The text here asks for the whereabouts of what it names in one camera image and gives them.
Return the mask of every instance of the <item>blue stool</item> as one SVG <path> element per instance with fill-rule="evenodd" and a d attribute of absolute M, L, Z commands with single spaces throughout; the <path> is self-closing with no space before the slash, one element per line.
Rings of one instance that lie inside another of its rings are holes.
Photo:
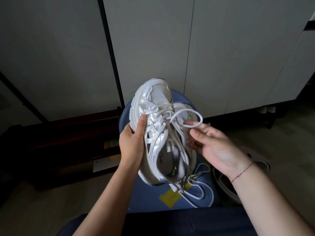
<path fill-rule="evenodd" d="M 195 106 L 187 99 L 183 94 L 172 89 L 172 99 L 174 102 L 181 102 L 189 104 L 194 110 Z M 119 132 L 121 133 L 124 127 L 129 123 L 129 109 L 131 107 L 130 100 L 121 114 L 119 121 Z M 200 163 L 200 156 L 197 154 L 197 164 Z M 199 170 L 207 170 L 206 166 L 200 166 Z M 217 191 L 211 179 L 210 174 L 204 173 L 199 178 L 198 181 L 206 183 L 210 186 L 214 192 L 214 202 L 212 206 L 218 205 L 220 203 Z M 212 201 L 211 191 L 201 185 L 205 192 L 205 198 L 202 200 L 197 200 L 186 195 L 186 197 L 199 207 L 208 207 Z M 192 186 L 189 193 L 196 196 L 200 196 L 201 192 L 198 187 Z M 178 193 L 174 193 L 168 184 L 161 186 L 149 186 L 144 183 L 139 176 L 136 178 L 134 192 L 131 196 L 130 204 L 128 207 L 129 213 L 140 213 L 140 212 L 154 212 L 154 211 L 164 211 L 164 210 L 179 210 L 193 208 L 183 197 Z"/>

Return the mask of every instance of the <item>forearm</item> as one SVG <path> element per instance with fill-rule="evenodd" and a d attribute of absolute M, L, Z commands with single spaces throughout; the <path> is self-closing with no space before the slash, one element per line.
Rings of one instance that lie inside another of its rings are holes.
<path fill-rule="evenodd" d="M 138 167 L 121 163 L 74 236 L 120 235 Z"/>
<path fill-rule="evenodd" d="M 233 182 L 259 236 L 314 235 L 269 178 L 254 164 Z"/>

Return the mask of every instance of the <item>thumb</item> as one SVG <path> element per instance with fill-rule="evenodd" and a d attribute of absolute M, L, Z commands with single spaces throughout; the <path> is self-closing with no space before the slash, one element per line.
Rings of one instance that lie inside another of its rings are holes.
<path fill-rule="evenodd" d="M 190 135 L 198 142 L 205 145 L 212 145 L 216 139 L 209 137 L 208 135 L 198 131 L 197 129 L 191 129 Z"/>
<path fill-rule="evenodd" d="M 135 132 L 135 135 L 138 137 L 143 137 L 146 128 L 147 128 L 147 116 L 145 114 L 142 114 L 139 117 L 137 130 Z"/>

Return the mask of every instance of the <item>red string bracelet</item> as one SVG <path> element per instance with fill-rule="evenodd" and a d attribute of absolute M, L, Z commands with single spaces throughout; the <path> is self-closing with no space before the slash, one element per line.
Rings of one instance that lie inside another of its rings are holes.
<path fill-rule="evenodd" d="M 250 166 L 251 166 L 252 164 L 253 164 L 253 162 L 250 163 L 250 165 L 249 165 L 245 170 L 243 170 L 237 177 L 235 177 L 234 180 L 231 181 L 231 183 L 233 183 L 233 181 L 235 181 L 237 178 L 239 178 L 248 168 L 250 168 Z"/>

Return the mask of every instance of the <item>tiled floor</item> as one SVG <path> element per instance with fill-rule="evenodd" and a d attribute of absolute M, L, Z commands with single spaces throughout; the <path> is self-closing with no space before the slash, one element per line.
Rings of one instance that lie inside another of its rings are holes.
<path fill-rule="evenodd" d="M 297 105 L 270 130 L 259 125 L 226 134 L 270 160 L 272 181 L 315 226 L 315 108 Z M 0 209 L 0 235 L 56 235 L 70 219 L 91 209 L 111 176 L 45 192 L 21 182 Z"/>

